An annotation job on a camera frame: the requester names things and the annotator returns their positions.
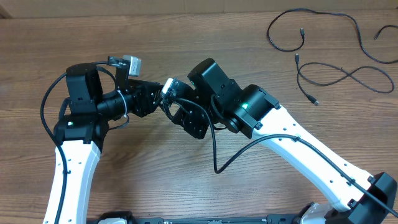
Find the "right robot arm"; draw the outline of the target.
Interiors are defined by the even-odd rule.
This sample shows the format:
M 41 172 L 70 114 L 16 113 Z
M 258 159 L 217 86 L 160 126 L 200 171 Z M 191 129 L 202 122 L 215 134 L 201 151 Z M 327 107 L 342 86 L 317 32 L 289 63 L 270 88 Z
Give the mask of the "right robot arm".
M 216 123 L 242 133 L 251 146 L 262 144 L 285 159 L 326 197 L 326 204 L 308 204 L 290 223 L 381 223 L 394 213 L 397 182 L 390 175 L 372 175 L 340 157 L 261 87 L 241 88 L 212 58 L 188 79 L 169 78 L 161 91 L 165 112 L 179 106 L 173 123 L 198 139 Z

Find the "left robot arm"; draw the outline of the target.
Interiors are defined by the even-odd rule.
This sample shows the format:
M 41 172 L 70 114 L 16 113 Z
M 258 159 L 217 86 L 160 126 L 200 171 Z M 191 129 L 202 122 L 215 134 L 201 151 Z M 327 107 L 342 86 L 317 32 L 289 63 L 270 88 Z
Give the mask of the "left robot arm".
M 45 126 L 55 144 L 55 173 L 44 223 L 86 223 L 91 184 L 112 128 L 109 121 L 132 113 L 145 117 L 161 101 L 162 85 L 132 80 L 127 63 L 116 67 L 114 90 L 103 93 L 99 73 L 104 62 L 72 65 L 62 74 L 69 96 L 64 99 L 54 129 Z

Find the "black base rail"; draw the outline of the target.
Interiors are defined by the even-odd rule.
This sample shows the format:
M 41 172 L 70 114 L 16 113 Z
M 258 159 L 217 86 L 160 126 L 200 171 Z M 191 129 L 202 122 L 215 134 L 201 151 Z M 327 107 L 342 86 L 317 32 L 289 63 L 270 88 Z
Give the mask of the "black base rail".
M 97 219 L 87 219 L 89 224 L 131 223 L 131 224 L 291 224 L 300 223 L 297 214 L 270 214 L 265 217 L 229 218 L 136 218 L 129 211 L 103 213 Z

